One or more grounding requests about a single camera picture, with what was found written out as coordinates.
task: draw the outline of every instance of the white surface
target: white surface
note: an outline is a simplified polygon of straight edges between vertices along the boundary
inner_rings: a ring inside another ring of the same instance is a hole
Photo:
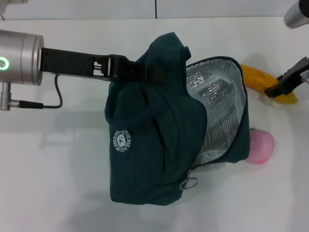
[[[30,0],[9,5],[5,19],[155,18],[155,0]]]
[[[281,17],[106,21],[3,21],[0,29],[42,34],[45,46],[139,58],[174,31],[189,63],[231,56],[275,76],[308,55],[307,26]],[[58,104],[54,77],[13,85],[14,99]],[[61,76],[59,110],[0,112],[0,231],[6,232],[307,232],[309,86],[296,105],[249,90],[250,126],[276,139],[270,161],[197,170],[197,187],[172,206],[125,205],[109,197],[108,83]]]
[[[158,18],[283,16],[297,0],[157,0]]]

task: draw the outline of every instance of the white table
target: white table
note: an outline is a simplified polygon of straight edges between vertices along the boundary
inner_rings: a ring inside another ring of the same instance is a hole
[[[174,31],[189,63],[230,56],[279,76],[309,55],[309,29],[281,17],[1,21],[0,29],[41,34],[45,46],[139,58]],[[40,87],[12,86],[14,99],[58,104],[54,78]],[[307,232],[309,86],[296,105],[279,105],[249,89],[250,126],[267,130],[276,149],[262,166],[246,162],[197,170],[197,187],[167,207],[113,203],[108,84],[61,76],[59,110],[0,112],[0,231],[3,232]]]

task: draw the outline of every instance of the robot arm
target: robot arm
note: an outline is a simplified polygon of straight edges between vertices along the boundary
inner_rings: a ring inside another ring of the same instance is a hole
[[[287,95],[304,82],[309,84],[309,58],[305,57],[301,59],[296,65],[277,79],[279,80],[277,85],[265,90],[265,93],[270,98],[275,98],[282,94]]]
[[[41,35],[0,30],[0,110],[10,107],[43,109],[42,103],[11,100],[11,83],[39,86],[42,73],[78,76],[103,81],[163,83],[164,69],[128,60],[119,55],[92,55],[44,48]]]

